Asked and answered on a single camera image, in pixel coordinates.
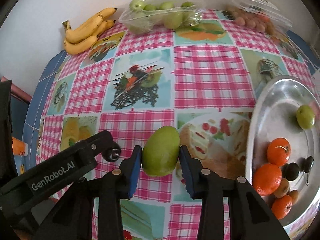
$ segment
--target plastic bag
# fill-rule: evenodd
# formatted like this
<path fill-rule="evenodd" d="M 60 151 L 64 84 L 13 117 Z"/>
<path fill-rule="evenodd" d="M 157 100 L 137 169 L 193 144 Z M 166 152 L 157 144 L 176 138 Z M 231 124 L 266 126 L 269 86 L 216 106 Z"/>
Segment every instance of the plastic bag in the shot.
<path fill-rule="evenodd" d="M 119 22 L 123 23 L 130 32 L 142 34 L 150 32 L 156 25 L 164 25 L 168 29 L 177 29 L 182 26 L 195 26 L 202 20 L 204 3 L 202 1 L 191 1 L 192 6 L 182 7 L 188 0 L 141 0 L 144 5 L 155 5 L 157 10 L 147 11 L 132 10 L 130 6 L 122 13 Z M 173 8 L 159 10 L 164 2 L 172 2 Z"/>
<path fill-rule="evenodd" d="M 271 27 L 270 24 L 267 26 L 270 31 L 266 28 L 266 32 L 270 32 L 269 34 L 272 34 L 273 28 L 277 28 L 281 32 L 286 33 L 292 27 L 292 22 L 285 18 L 280 10 L 268 0 L 231 0 L 227 11 L 231 11 L 232 13 L 230 9 L 232 6 L 241 10 L 238 11 L 238 13 L 236 12 L 233 15 L 234 17 L 245 12 L 245 14 L 249 13 L 245 16 L 251 15 L 253 18 L 258 18 L 261 24 L 272 24 Z"/>

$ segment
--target logo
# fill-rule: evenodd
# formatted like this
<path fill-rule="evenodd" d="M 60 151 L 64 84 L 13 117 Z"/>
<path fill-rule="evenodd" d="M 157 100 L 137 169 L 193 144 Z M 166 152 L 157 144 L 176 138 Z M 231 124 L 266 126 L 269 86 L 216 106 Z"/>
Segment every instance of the logo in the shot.
<path fill-rule="evenodd" d="M 40 180 L 37 179 L 34 183 L 31 184 L 31 189 L 34 191 L 38 191 L 42 187 L 46 186 L 49 183 L 54 182 L 55 180 L 62 179 L 62 177 L 65 177 L 66 173 L 71 173 L 72 171 L 76 171 L 76 166 L 74 165 L 73 161 L 70 161 L 66 164 L 65 167 L 61 167 L 55 169 L 55 171 L 50 172 L 48 175 L 43 176 Z"/>

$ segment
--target cake picture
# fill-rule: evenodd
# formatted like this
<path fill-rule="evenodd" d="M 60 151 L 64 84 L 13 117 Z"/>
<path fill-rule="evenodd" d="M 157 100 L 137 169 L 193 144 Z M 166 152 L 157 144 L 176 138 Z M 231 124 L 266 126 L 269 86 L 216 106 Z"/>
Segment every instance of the cake picture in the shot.
<path fill-rule="evenodd" d="M 179 129 L 181 145 L 186 145 L 191 157 L 221 177 L 244 176 L 249 119 L 233 113 L 227 113 L 230 118 L 206 119 L 207 116 L 210 114 L 197 117 Z"/>

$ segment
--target white wall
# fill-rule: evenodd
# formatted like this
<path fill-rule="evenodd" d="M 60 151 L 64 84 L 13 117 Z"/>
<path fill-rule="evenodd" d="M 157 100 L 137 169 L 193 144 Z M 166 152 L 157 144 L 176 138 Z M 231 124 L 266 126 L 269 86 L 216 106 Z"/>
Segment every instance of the white wall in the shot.
<path fill-rule="evenodd" d="M 33 95 L 48 61 L 60 52 L 63 29 L 70 20 L 77 27 L 105 7 L 121 8 L 131 0 L 19 0 L 0 29 L 0 75 Z M 228 0 L 205 0 L 207 8 L 223 9 Z M 305 41 L 312 39 L 317 26 L 300 0 L 271 0 L 293 21 L 293 31 Z"/>

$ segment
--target mandarin orange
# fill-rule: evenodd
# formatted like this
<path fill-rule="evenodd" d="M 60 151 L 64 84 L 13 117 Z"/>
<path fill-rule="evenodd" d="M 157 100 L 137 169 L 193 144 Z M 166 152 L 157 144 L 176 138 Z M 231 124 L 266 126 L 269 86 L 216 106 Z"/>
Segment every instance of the mandarin orange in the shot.
<path fill-rule="evenodd" d="M 274 139 L 267 149 L 268 161 L 278 167 L 281 167 L 288 162 L 290 154 L 291 147 L 285 138 Z"/>
<path fill-rule="evenodd" d="M 252 177 L 252 186 L 260 196 L 275 192 L 282 179 L 281 169 L 274 164 L 264 164 L 256 170 Z"/>
<path fill-rule="evenodd" d="M 277 198 L 272 204 L 271 211 L 276 218 L 284 218 L 292 207 L 292 198 L 289 195 L 284 195 L 282 198 Z"/>

